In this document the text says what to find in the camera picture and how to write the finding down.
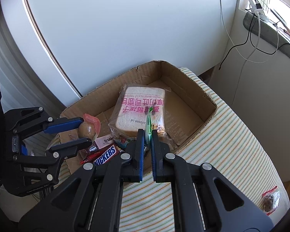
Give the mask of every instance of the green wrapper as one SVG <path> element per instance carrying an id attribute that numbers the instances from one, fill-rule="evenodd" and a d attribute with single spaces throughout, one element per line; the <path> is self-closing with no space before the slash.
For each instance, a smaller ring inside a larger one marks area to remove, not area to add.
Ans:
<path id="1" fill-rule="evenodd" d="M 146 118 L 146 125 L 145 125 L 145 150 L 150 149 L 151 140 L 152 140 L 152 120 L 150 118 L 150 114 L 152 112 L 152 107 L 149 108 Z"/>

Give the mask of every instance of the bread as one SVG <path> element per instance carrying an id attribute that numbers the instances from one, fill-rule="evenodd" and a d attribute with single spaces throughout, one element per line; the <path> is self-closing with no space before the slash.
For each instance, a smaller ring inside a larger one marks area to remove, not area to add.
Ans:
<path id="1" fill-rule="evenodd" d="M 164 127 L 165 91 L 151 87 L 127 87 L 121 94 L 121 108 L 115 122 L 115 128 L 127 137 L 135 138 L 138 129 L 145 129 L 148 109 L 153 107 L 151 114 L 152 127 L 165 133 Z"/>

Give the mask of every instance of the brown egg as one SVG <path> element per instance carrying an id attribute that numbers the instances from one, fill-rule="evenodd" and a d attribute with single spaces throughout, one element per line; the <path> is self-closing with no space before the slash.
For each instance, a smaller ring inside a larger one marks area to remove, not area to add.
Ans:
<path id="1" fill-rule="evenodd" d="M 77 129 L 79 138 L 90 138 L 91 140 L 95 137 L 96 129 L 93 123 L 84 121 Z"/>

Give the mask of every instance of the bread package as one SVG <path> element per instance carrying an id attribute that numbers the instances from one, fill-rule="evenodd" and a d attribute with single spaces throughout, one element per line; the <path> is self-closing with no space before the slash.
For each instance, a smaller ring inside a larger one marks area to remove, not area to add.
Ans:
<path id="1" fill-rule="evenodd" d="M 126 138 L 135 139 L 138 129 L 145 130 L 150 107 L 152 107 L 150 112 L 152 129 L 156 129 L 159 136 L 166 136 L 164 102 L 163 89 L 135 84 L 125 85 L 109 121 L 114 138 L 124 142 Z"/>

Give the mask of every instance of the striped tablecloth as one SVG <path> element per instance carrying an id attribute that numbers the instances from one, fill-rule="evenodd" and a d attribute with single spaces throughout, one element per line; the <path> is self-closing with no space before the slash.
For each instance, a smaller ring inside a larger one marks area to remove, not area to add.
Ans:
<path id="1" fill-rule="evenodd" d="M 271 159 L 246 125 L 212 89 L 189 69 L 181 68 L 181 71 L 210 95 L 218 109 L 201 133 L 177 154 L 196 165 L 211 163 L 260 208 L 262 193 L 277 185 L 281 198 L 278 208 L 270 215 L 276 224 L 287 212 L 290 202 Z M 57 137 L 49 147 L 59 142 Z M 59 183 L 69 176 L 67 165 L 63 163 Z M 150 173 L 141 183 L 128 186 L 123 192 L 119 231 L 174 231 L 170 184 L 154 183 Z"/>

